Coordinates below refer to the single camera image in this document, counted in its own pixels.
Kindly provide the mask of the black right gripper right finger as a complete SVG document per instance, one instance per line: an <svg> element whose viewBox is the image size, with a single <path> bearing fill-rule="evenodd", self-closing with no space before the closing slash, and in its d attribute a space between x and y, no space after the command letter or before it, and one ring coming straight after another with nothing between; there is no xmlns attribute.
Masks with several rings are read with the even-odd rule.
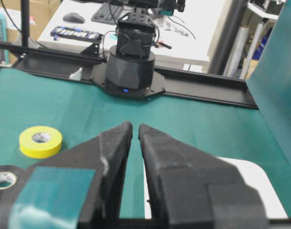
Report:
<svg viewBox="0 0 291 229"><path fill-rule="evenodd" d="M170 229L266 229L258 191L232 164L141 124L153 216Z"/></svg>

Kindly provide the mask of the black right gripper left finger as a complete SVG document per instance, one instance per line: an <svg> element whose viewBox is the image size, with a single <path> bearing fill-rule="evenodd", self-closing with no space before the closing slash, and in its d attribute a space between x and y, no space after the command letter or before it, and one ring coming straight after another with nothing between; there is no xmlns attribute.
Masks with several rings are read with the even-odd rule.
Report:
<svg viewBox="0 0 291 229"><path fill-rule="evenodd" d="M117 217L130 122L29 166L0 199L0 229L90 229Z"/></svg>

